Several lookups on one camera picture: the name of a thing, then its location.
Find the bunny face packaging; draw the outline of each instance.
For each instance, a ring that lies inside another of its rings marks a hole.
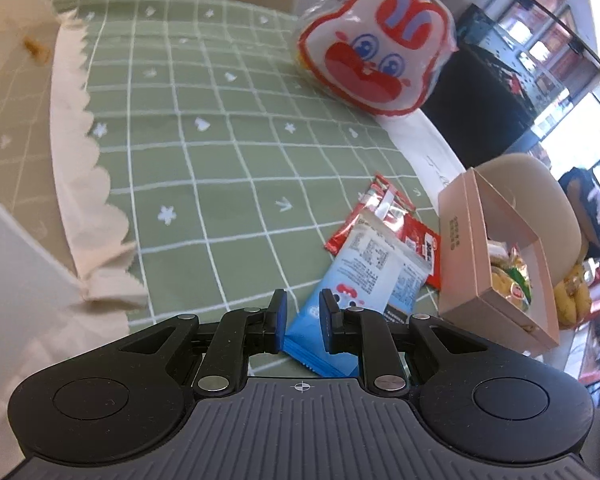
[[[298,62],[333,94],[384,116],[429,96],[456,49],[439,0],[321,0],[300,19]]]

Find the crosshair marking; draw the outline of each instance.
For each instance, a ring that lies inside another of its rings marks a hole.
[[[294,388],[299,392],[305,393],[309,388],[313,388],[313,386],[309,386],[307,383],[302,382],[298,384],[294,384]]]

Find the blue snack packet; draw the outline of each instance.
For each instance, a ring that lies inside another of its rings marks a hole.
[[[406,322],[429,270],[430,265],[382,221],[363,212],[324,278],[286,330],[284,351],[322,377],[356,375],[355,355],[331,355],[324,349],[320,291],[330,289],[340,308],[362,306],[382,312],[390,321]]]

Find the metal screw head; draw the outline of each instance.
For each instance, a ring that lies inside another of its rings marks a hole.
[[[396,375],[381,375],[380,377],[376,377],[374,384],[376,388],[386,392],[397,392],[407,385],[402,377]]]
[[[229,381],[220,375],[208,375],[198,381],[198,387],[207,392],[221,392],[229,385]]]

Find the blue cartoon eye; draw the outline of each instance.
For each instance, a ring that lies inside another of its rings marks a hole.
[[[400,54],[388,54],[382,58],[378,71],[394,77],[400,77],[404,72],[404,59]]]
[[[353,50],[363,59],[372,59],[378,53],[378,38],[373,34],[360,34],[351,43]]]

